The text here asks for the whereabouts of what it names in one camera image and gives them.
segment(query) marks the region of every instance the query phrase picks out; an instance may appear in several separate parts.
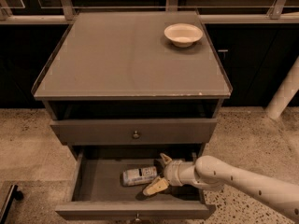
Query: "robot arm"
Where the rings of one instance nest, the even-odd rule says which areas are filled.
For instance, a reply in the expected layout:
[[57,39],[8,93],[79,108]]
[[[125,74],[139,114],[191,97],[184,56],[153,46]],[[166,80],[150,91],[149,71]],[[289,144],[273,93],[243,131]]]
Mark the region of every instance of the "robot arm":
[[198,189],[219,190],[223,184],[230,185],[280,214],[299,221],[299,186],[264,175],[235,168],[211,156],[192,161],[173,161],[161,154],[164,177],[157,177],[143,193],[150,196],[166,189],[168,185],[192,185]]

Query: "bowl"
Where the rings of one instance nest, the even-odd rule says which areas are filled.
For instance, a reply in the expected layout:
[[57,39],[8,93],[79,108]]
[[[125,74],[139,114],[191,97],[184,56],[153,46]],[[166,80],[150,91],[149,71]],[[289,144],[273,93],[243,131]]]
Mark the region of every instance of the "bowl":
[[203,36],[202,30],[197,26],[185,23],[178,23],[166,27],[164,34],[179,48],[187,48],[192,45],[193,42],[200,40]]

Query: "white can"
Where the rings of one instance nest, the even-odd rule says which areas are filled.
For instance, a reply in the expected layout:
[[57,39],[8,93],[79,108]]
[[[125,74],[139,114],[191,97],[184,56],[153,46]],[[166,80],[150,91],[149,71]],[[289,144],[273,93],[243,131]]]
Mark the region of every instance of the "white can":
[[146,184],[150,183],[156,176],[157,168],[155,166],[130,169],[122,173],[122,184],[124,186]]

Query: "concrete floor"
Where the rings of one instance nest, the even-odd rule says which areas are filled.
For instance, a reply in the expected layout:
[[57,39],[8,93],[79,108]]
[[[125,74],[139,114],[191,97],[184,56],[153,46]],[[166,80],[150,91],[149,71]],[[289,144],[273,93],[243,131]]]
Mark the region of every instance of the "concrete floor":
[[[24,199],[14,202],[7,223],[67,222],[54,212],[64,201],[75,160],[50,129],[50,117],[40,110],[0,109],[0,204],[11,183]],[[287,108],[271,120],[261,107],[222,108],[205,154],[236,167],[299,185],[299,107]],[[161,220],[153,223],[293,223],[246,194],[225,186],[205,191],[217,210],[204,220]],[[126,223],[126,222],[85,222]]]

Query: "open drawer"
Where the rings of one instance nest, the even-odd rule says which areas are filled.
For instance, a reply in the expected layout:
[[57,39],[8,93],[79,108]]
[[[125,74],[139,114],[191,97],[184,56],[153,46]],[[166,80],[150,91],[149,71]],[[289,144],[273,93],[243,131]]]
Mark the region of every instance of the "open drawer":
[[65,119],[51,128],[72,146],[208,143],[216,119]]
[[78,155],[66,203],[58,205],[56,212],[67,220],[206,219],[215,206],[205,204],[199,189],[170,187],[146,197],[142,190],[147,184],[121,184],[121,173],[128,169],[155,165],[161,171],[160,152],[191,160],[198,150],[198,145],[86,146]]

